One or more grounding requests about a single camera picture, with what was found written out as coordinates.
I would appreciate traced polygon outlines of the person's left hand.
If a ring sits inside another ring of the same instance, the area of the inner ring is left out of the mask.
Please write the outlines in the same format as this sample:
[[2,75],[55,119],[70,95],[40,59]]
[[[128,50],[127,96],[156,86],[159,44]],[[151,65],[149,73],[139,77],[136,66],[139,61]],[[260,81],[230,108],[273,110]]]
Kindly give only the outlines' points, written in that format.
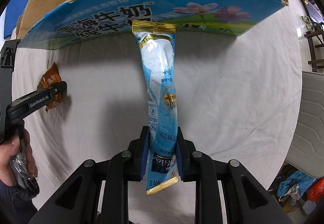
[[[32,155],[32,148],[30,145],[30,135],[29,132],[24,129],[24,143],[25,143],[25,156],[27,161],[27,168],[33,177],[38,177],[38,170],[35,163],[35,159]],[[11,157],[15,156],[20,147],[20,139],[18,135],[14,135],[10,140],[5,141],[1,144],[1,182],[3,182],[8,187],[14,187],[17,185],[13,171],[10,167]]]

